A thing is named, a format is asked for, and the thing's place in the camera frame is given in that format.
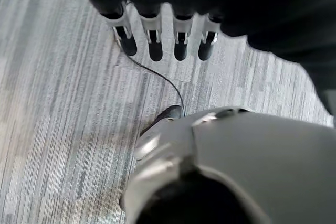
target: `wire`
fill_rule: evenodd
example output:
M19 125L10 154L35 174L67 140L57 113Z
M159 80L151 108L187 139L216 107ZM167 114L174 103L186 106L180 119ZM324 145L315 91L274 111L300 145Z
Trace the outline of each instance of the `wire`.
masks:
M136 60L132 59L127 54L125 54L125 55L126 55L127 58L129 58L133 63L137 64L139 67L144 68L147 71L152 72L153 74L156 74L157 76L160 76L161 78L163 78L164 80L166 80L167 82L169 82L169 84L171 86L173 86L173 88L177 91L177 94L178 94L178 96L180 97L180 100L181 100L181 106L182 106L182 110L183 110L183 116L186 116L185 107L184 107L184 101L183 101L183 98L181 96L181 93L180 93L179 89L171 82L171 80L169 80L167 77L163 76L162 74L154 71L153 69L150 69L149 67L146 67L143 64L137 62Z

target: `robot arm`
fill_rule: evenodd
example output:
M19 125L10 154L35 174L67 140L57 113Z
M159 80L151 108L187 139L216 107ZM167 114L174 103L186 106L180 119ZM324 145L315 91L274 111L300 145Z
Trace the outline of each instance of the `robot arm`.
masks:
M91 0L103 15L128 55L136 43L125 13L124 1ZM172 4L174 54L186 56L194 12L207 14L198 50L207 60L219 31L247 35L259 50L301 64L312 79L329 113L336 114L336 0L130 0L141 16L152 60L162 58L160 4Z

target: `floor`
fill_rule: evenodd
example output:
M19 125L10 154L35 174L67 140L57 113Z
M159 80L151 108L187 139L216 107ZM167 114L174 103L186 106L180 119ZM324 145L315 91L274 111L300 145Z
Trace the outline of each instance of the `floor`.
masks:
M244 105L331 125L296 65L221 36L197 58L173 57L163 7L163 60L151 62L136 10L134 57L171 78L187 112ZM173 88L127 59L88 0L0 0L0 223L124 223L121 189L134 168L139 130L179 100Z

